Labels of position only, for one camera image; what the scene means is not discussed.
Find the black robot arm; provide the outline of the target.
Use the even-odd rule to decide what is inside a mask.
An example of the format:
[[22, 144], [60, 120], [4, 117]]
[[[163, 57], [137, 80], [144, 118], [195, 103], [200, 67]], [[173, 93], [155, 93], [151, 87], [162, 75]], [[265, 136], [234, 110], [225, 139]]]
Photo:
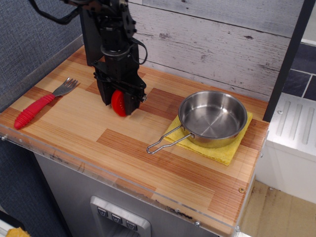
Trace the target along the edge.
[[126, 0], [68, 0], [79, 9], [87, 63], [106, 105], [121, 117], [132, 114], [147, 98], [138, 75], [137, 32]]

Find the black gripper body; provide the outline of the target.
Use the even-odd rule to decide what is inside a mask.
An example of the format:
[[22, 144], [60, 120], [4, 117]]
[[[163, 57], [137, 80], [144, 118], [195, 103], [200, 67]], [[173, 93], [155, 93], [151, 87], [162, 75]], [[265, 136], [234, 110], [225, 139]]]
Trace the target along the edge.
[[141, 93], [142, 102], [147, 99], [146, 84], [138, 75], [139, 65], [130, 55], [117, 60], [113, 57], [104, 57], [105, 61], [94, 61], [94, 77], [96, 79], [111, 79], [116, 90], [123, 93]]

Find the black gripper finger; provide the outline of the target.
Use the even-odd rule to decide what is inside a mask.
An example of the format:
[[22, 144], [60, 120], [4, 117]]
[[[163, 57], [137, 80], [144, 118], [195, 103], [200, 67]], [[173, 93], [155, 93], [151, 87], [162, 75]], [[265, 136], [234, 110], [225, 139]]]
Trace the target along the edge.
[[124, 107], [126, 115], [131, 115], [136, 109], [139, 108], [140, 103], [142, 102], [142, 94], [141, 93], [124, 93]]
[[113, 86], [112, 80], [111, 79], [96, 79], [96, 80], [97, 80], [97, 86], [98, 86], [98, 90], [100, 92], [102, 101], [104, 102], [106, 106], [110, 105], [112, 95], [116, 90]]

